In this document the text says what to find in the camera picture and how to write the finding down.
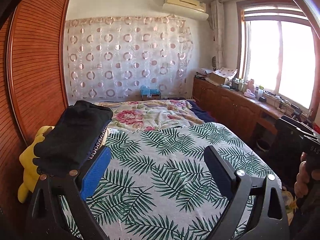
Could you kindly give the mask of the person's right hand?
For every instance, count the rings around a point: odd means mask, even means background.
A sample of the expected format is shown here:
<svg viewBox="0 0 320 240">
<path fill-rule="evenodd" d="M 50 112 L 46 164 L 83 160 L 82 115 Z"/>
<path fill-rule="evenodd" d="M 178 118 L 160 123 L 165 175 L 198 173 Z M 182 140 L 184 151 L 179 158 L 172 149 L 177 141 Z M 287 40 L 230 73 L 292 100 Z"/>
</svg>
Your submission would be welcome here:
<svg viewBox="0 0 320 240">
<path fill-rule="evenodd" d="M 306 156 L 307 154 L 304 152 L 301 155 L 299 172 L 297 174 L 297 179 L 294 185 L 295 195 L 298 198 L 303 198 L 308 194 L 308 183 L 310 181 L 310 178 L 314 180 L 320 180 L 320 170 L 313 170 L 311 176 L 308 175 L 306 171 Z"/>
</svg>

